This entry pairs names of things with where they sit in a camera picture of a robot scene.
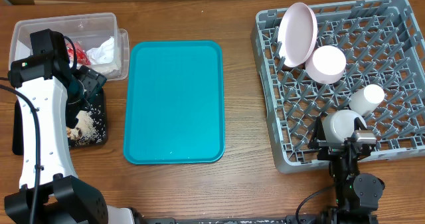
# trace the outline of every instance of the pink plate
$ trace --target pink plate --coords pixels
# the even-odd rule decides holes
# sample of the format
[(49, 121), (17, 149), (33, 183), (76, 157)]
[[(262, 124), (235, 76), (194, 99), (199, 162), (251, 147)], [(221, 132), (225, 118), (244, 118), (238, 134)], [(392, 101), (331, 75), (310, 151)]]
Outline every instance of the pink plate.
[(317, 38), (317, 20), (304, 3), (295, 3), (286, 11), (280, 23), (278, 42), (282, 42), (280, 57), (285, 65), (295, 67), (304, 63), (313, 52)]

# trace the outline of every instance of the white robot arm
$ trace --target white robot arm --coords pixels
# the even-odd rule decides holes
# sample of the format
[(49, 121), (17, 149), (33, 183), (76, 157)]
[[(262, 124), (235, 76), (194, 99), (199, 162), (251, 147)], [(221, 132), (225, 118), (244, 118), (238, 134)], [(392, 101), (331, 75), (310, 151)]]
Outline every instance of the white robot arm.
[[(134, 209), (106, 205), (96, 188), (78, 179), (70, 158), (66, 127), (75, 127), (77, 114), (87, 108), (106, 78), (86, 66), (76, 70), (76, 60), (70, 68), (64, 38), (70, 39), (62, 34), (47, 29), (30, 38), (34, 55), (13, 62), (8, 79), (37, 111), (41, 171), (36, 183), (35, 120), (29, 104), (18, 96), (23, 170), (19, 192), (5, 197), (6, 214), (18, 224), (30, 222), (31, 211), (36, 213), (35, 223), (142, 223)], [(40, 198), (33, 206), (36, 192)], [(44, 203), (52, 195), (57, 202)]]

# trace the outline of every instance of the plastic tray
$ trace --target plastic tray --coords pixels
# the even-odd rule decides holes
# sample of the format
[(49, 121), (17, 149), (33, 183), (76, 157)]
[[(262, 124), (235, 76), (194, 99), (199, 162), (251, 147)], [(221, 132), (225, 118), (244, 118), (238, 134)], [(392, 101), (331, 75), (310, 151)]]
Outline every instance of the plastic tray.
[(317, 17), (317, 47), (334, 45), (347, 57), (339, 82), (320, 85), (279, 57), (278, 25), (286, 9), (261, 11), (251, 34), (267, 107), (276, 168), (282, 173), (327, 168), (309, 150), (313, 121), (347, 108), (368, 84), (384, 88), (385, 101), (365, 117), (379, 143), (363, 161), (425, 155), (425, 43), (407, 0), (359, 0), (310, 6)]
[(224, 153), (222, 53), (213, 41), (143, 42), (131, 52), (124, 156), (215, 162)]

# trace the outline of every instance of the plastic container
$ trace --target plastic container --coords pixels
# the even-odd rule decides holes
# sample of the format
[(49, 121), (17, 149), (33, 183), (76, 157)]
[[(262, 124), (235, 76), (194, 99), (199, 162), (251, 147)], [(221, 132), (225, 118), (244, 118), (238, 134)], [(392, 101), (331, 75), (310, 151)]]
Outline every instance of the plastic container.
[(114, 65), (112, 64), (113, 62), (116, 63), (119, 70), (105, 74), (108, 80), (121, 80), (127, 77), (128, 74), (123, 71), (128, 70), (128, 67), (124, 67), (122, 56), (129, 57), (129, 52), (128, 54), (123, 54), (122, 52), (128, 49), (128, 36), (126, 35), (127, 32), (122, 34), (118, 29), (117, 19), (113, 13), (71, 15), (19, 21), (13, 31), (9, 53), (9, 69), (13, 61), (27, 58), (32, 54), (29, 35), (43, 29), (58, 31), (70, 37), (72, 42), (79, 42), (85, 51), (97, 48), (110, 37), (114, 37), (114, 60), (111, 63), (97, 65), (112, 66)]
[(371, 160), (425, 156), (425, 41), (407, 0), (358, 0), (309, 6), (317, 18), (316, 47), (343, 51), (347, 66), (335, 84), (318, 84), (304, 69), (282, 70), (278, 54), (284, 9), (260, 11), (251, 34), (263, 85), (276, 168), (283, 173), (328, 168), (310, 150), (313, 121), (348, 108), (351, 95), (377, 84), (385, 99), (365, 116), (378, 144)]

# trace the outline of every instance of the teal tray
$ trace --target teal tray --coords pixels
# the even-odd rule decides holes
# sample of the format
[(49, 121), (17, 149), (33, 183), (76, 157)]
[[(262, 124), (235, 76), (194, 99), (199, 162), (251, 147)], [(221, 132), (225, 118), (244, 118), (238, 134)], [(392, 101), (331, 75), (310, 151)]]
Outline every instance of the teal tray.
[(213, 41), (136, 45), (130, 58), (124, 156), (195, 164), (224, 153), (222, 52)]

